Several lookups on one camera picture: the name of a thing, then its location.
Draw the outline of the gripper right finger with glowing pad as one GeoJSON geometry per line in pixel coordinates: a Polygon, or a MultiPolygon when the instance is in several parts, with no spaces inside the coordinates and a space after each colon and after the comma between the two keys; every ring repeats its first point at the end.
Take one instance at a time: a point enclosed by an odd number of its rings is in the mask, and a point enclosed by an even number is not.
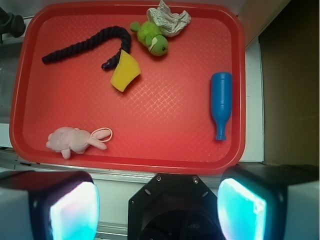
{"type": "Polygon", "coordinates": [[[227,240],[318,240],[319,168],[265,164],[229,167],[218,187],[217,212],[227,240]]]}

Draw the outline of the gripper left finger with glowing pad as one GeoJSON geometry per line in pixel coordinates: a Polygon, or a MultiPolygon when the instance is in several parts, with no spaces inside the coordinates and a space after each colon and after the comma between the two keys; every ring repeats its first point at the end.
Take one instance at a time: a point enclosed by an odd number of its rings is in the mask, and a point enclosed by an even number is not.
{"type": "Polygon", "coordinates": [[[93,240],[99,191],[86,171],[0,173],[2,240],[93,240]]]}

